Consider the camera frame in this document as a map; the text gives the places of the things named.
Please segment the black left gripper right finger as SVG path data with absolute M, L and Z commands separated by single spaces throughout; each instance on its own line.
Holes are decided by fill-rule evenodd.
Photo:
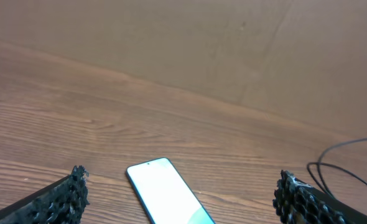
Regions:
M 281 171 L 272 204 L 281 223 L 367 224 L 367 215 Z

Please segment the blue smartphone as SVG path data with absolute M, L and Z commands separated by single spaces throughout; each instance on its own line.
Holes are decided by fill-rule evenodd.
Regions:
M 215 223 L 168 158 L 129 166 L 126 175 L 151 223 Z

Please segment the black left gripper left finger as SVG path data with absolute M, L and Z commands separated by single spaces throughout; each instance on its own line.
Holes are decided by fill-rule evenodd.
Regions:
M 88 171 L 75 166 L 71 174 L 0 210 L 0 223 L 80 223 L 88 201 Z

